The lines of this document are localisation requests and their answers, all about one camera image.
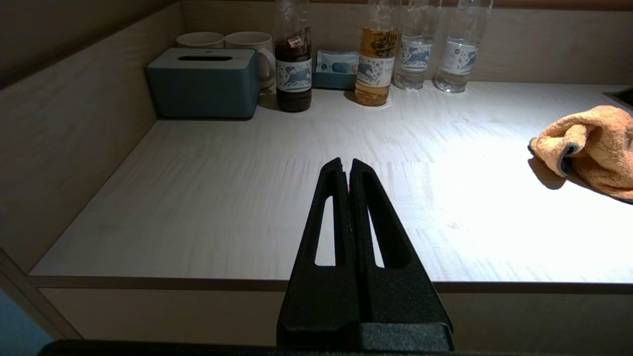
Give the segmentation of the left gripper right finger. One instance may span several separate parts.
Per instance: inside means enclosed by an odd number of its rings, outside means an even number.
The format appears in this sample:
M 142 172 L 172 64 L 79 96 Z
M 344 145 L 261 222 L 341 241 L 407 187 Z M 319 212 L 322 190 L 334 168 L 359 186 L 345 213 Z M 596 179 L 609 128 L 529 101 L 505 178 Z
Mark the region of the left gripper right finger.
M 452 349 L 452 322 L 377 173 L 355 159 L 351 222 L 362 349 Z

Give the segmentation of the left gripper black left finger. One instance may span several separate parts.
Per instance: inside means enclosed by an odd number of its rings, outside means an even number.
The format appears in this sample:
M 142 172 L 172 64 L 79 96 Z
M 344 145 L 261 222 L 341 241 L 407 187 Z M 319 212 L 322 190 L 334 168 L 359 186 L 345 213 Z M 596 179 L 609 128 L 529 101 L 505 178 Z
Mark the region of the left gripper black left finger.
M 279 347 L 338 347 L 342 330 L 359 320 L 348 184 L 340 158 L 321 168 L 307 222 L 276 323 Z M 325 203 L 332 198 L 334 266 L 319 266 Z

